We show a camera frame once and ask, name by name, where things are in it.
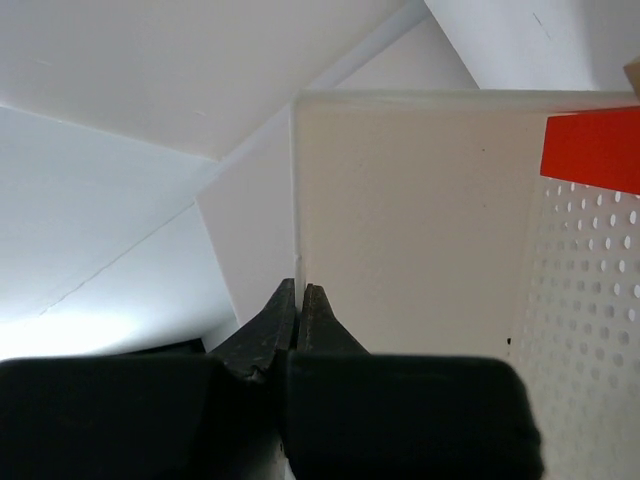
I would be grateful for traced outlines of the red rectangular wood block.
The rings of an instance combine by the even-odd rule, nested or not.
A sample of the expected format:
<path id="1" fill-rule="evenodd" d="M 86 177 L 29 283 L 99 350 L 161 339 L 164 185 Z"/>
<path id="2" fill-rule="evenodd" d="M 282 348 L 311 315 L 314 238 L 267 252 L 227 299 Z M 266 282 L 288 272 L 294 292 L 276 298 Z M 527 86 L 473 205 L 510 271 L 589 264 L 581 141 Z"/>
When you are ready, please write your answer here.
<path id="1" fill-rule="evenodd" d="M 603 109 L 547 119 L 540 174 L 639 193 L 639 109 Z"/>

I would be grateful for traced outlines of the white plastic bin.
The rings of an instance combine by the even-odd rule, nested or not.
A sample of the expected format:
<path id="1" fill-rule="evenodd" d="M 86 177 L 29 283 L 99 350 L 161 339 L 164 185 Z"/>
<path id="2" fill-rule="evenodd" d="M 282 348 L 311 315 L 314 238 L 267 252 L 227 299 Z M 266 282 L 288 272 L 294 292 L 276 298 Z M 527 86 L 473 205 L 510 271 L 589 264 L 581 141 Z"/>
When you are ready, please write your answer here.
<path id="1" fill-rule="evenodd" d="M 631 93 L 326 91 L 291 117 L 296 282 L 373 352 L 497 357 L 549 479 L 639 475 L 639 193 L 540 174 L 547 119 Z"/>

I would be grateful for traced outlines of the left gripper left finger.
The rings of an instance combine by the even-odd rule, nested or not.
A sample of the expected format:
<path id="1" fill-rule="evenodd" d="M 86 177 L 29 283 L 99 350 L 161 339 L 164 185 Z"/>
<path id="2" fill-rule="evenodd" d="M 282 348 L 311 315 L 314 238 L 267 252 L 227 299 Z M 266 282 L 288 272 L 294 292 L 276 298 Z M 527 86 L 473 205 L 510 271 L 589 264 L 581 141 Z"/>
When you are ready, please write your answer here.
<path id="1" fill-rule="evenodd" d="M 295 283 L 286 278 L 256 316 L 208 354 L 208 386 L 271 387 L 279 376 L 279 356 L 295 339 Z"/>

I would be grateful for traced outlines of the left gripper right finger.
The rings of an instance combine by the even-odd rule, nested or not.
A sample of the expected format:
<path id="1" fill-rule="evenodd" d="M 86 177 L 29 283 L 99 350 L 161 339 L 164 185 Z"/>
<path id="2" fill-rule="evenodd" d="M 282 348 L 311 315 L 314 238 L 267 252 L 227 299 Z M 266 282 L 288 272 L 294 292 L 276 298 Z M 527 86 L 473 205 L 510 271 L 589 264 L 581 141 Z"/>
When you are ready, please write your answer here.
<path id="1" fill-rule="evenodd" d="M 293 305 L 293 325 L 288 353 L 362 354 L 369 352 L 336 318 L 325 289 L 308 284 L 301 309 L 296 307 L 296 285 L 288 282 Z"/>

